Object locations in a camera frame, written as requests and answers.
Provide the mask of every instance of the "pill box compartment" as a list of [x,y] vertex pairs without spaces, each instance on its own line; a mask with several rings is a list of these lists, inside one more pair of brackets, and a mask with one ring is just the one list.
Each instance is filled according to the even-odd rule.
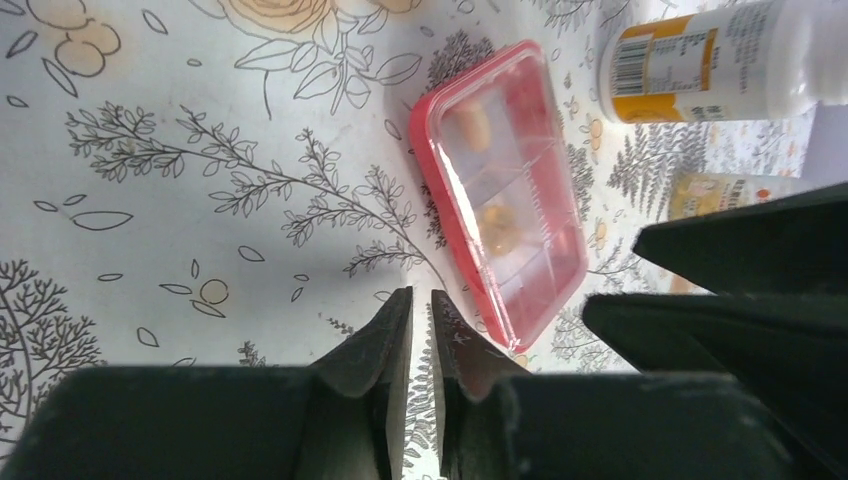
[[522,352],[586,274],[545,57],[504,49],[422,98],[410,137],[492,338]]

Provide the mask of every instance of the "pill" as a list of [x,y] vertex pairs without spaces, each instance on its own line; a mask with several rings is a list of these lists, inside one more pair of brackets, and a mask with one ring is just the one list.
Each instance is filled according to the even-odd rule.
[[489,148],[492,142],[492,129],[489,117],[483,105],[477,100],[465,100],[453,107],[460,133],[465,142],[475,152]]
[[512,208],[491,205],[483,209],[479,217],[480,241],[492,256],[506,255],[521,243],[522,231],[516,225]]

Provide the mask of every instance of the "tablecloth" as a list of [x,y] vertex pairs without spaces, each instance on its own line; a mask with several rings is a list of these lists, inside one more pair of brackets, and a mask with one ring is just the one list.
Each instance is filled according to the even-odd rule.
[[627,370],[587,295],[667,291],[630,252],[685,172],[797,175],[812,113],[625,126],[595,87],[620,28],[694,0],[0,0],[0,455],[100,364],[306,364],[416,288],[406,478],[435,477],[428,292],[485,331],[407,138],[494,50],[546,50],[589,274],[533,372]]

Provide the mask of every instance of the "pill organizer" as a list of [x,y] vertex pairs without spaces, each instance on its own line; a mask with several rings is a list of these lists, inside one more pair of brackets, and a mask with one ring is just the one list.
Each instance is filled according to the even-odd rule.
[[586,275],[541,48],[498,51],[415,105],[410,139],[489,334],[520,353]]

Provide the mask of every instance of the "yellow and white label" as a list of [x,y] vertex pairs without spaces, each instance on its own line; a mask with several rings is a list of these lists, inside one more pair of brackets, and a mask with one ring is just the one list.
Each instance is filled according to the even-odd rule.
[[784,0],[631,27],[615,44],[612,107],[625,122],[759,118]]

